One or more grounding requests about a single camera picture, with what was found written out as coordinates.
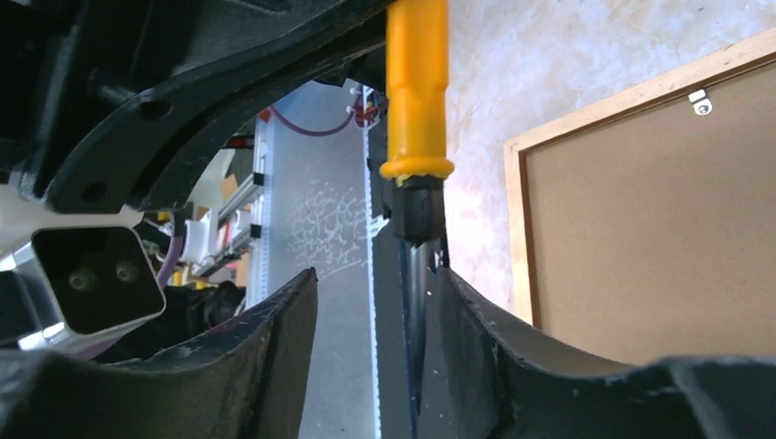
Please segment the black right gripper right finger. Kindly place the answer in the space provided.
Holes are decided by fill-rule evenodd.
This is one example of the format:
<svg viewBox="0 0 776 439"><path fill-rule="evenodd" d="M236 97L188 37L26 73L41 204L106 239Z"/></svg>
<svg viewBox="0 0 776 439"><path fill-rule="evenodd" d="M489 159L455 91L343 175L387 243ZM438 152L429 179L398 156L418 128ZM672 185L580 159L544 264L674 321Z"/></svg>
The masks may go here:
<svg viewBox="0 0 776 439"><path fill-rule="evenodd" d="M550 337L448 268L438 300L461 438L772 438L772 357L673 357L644 366Z"/></svg>

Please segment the wooden picture frame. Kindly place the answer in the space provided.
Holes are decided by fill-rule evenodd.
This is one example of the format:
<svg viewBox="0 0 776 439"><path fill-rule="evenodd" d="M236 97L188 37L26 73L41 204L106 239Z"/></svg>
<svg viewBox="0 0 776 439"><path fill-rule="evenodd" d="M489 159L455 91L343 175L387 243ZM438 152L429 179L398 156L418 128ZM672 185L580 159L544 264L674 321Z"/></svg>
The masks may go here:
<svg viewBox="0 0 776 439"><path fill-rule="evenodd" d="M775 351L775 33L508 141L514 303L635 364Z"/></svg>

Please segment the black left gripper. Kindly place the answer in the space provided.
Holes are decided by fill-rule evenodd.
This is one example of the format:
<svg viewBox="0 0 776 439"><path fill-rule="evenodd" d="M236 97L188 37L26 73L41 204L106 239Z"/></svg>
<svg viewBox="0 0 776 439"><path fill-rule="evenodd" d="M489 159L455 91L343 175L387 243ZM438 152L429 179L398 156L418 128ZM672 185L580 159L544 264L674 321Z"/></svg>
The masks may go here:
<svg viewBox="0 0 776 439"><path fill-rule="evenodd" d="M4 1L1 186L62 214L182 208L226 141L384 42L384 1Z"/></svg>

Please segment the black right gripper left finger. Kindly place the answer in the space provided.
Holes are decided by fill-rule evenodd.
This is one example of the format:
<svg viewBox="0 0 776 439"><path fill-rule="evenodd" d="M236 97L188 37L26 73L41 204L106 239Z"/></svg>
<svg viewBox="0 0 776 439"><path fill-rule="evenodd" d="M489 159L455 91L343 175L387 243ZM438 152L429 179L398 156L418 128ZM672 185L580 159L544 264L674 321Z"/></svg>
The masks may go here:
<svg viewBox="0 0 776 439"><path fill-rule="evenodd" d="M296 438L318 312L307 268L186 342L99 365L46 351L1 355L4 438Z"/></svg>

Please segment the orange handled screwdriver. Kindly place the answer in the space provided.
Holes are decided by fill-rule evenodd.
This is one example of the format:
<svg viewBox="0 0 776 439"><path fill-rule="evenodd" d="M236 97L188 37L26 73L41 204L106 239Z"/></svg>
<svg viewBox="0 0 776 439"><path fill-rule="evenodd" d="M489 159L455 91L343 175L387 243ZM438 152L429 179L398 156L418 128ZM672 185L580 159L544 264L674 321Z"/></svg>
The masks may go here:
<svg viewBox="0 0 776 439"><path fill-rule="evenodd" d="M420 433L426 353L426 290L431 243L446 227L443 189L454 170L447 159L448 3L395 1L387 9L387 160L392 218L401 240L401 289L411 435Z"/></svg>

